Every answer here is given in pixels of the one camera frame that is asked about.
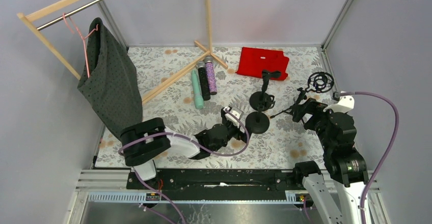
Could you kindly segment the black round-base mic stand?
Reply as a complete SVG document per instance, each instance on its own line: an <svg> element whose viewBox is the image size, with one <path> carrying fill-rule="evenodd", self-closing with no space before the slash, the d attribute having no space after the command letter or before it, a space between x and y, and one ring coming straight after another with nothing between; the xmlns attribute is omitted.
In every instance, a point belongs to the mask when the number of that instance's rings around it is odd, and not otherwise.
<svg viewBox="0 0 432 224"><path fill-rule="evenodd" d="M263 112L274 107L274 95L264 94L261 98L260 92L254 93L249 100L254 112L246 117L246 128L249 133L263 134L269 129L269 118Z"/></svg>

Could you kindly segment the mint green microphone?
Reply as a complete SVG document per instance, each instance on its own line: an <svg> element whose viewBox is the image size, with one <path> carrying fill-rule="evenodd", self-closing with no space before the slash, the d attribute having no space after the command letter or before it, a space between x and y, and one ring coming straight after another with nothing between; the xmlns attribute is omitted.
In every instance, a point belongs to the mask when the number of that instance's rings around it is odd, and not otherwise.
<svg viewBox="0 0 432 224"><path fill-rule="evenodd" d="M196 109L202 109L204 107L204 100L201 94L201 88L199 84L199 78L196 70L192 70L191 81L194 93L194 105Z"/></svg>

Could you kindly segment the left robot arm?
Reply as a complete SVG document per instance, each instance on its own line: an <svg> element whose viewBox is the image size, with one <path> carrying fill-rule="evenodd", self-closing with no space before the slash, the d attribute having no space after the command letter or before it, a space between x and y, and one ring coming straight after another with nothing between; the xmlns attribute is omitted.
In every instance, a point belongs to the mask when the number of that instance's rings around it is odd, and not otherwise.
<svg viewBox="0 0 432 224"><path fill-rule="evenodd" d="M249 143L250 134L241 122L242 113L231 106L221 109L221 123L188 137L165 126L162 118L138 123L121 132L121 148L118 153L125 164L143 181L156 178L154 158L163 152L174 152L192 160L211 155L222 157L219 149L231 139Z"/></svg>

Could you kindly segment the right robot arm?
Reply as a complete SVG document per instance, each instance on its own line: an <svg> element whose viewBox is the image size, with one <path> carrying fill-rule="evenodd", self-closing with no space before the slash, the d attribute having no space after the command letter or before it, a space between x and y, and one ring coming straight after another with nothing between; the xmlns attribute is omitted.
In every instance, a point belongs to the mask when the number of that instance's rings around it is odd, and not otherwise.
<svg viewBox="0 0 432 224"><path fill-rule="evenodd" d="M291 107L290 114L295 122L304 115L311 116L304 128L317 134L325 167L339 196L340 206L337 206L315 161L295 164L296 184L308 191L325 223L362 222L360 200L369 175L364 158L354 147L357 130L353 118L348 115L354 104L352 96L343 96L331 105L300 97Z"/></svg>

